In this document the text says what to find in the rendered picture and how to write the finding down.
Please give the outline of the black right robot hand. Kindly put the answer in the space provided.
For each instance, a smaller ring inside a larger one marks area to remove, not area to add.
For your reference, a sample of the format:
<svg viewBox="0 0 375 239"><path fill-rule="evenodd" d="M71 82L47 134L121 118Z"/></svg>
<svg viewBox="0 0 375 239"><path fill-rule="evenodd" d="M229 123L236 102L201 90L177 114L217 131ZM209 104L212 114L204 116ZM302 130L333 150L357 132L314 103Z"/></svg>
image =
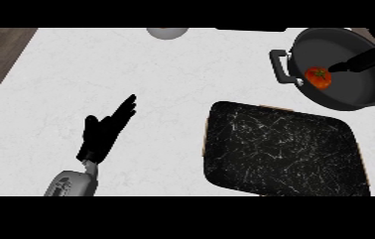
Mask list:
<svg viewBox="0 0 375 239"><path fill-rule="evenodd" d="M354 56L350 60L333 64L329 72L361 72L375 66L375 48Z"/></svg>

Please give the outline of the dark grey pot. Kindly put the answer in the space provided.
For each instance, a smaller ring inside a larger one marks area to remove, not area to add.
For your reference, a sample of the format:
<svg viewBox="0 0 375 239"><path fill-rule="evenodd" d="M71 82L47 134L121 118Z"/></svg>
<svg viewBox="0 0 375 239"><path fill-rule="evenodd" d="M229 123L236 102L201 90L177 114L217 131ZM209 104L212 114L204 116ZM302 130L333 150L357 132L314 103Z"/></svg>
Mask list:
<svg viewBox="0 0 375 239"><path fill-rule="evenodd" d="M320 106L375 106L375 43L342 28L308 28L289 50L271 50L277 82L291 83Z"/></svg>

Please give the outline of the pale grey round object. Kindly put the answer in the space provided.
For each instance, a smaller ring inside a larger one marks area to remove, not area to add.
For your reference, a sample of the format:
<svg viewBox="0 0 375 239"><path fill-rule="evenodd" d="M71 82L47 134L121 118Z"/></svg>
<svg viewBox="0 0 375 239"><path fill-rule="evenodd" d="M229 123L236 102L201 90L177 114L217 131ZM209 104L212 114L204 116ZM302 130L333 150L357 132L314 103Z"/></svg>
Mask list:
<svg viewBox="0 0 375 239"><path fill-rule="evenodd" d="M174 40L184 35L187 28L147 28L149 35L159 40Z"/></svg>

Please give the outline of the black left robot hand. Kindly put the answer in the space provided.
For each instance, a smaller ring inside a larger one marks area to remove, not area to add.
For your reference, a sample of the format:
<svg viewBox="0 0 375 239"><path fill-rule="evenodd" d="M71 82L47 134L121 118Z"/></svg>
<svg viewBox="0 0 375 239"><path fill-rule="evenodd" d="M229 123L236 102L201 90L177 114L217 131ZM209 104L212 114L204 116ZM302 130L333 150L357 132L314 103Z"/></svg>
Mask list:
<svg viewBox="0 0 375 239"><path fill-rule="evenodd" d="M118 134L124 129L131 116L134 115L136 95L131 94L111 116L97 120L93 115L85 118L82 138L84 142L77 154L77 159L99 164L112 148Z"/></svg>

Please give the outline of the red tomato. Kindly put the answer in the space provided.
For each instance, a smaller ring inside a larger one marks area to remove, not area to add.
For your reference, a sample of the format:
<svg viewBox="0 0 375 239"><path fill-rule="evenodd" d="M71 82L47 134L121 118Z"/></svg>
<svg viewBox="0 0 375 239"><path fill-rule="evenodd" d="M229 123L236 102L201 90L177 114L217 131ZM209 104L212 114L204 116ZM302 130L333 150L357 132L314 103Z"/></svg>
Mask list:
<svg viewBox="0 0 375 239"><path fill-rule="evenodd" d="M323 67L310 67L304 72L304 78L317 89L326 89L330 85L330 72Z"/></svg>

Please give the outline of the black marbled tray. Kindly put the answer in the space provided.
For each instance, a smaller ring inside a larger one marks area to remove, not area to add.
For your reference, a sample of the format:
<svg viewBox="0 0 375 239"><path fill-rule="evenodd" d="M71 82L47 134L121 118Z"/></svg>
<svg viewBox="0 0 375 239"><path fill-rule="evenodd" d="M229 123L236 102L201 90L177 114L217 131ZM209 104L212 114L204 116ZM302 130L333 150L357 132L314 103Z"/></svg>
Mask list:
<svg viewBox="0 0 375 239"><path fill-rule="evenodd" d="M332 117L218 101L204 149L206 181L264 196L367 196L348 125Z"/></svg>

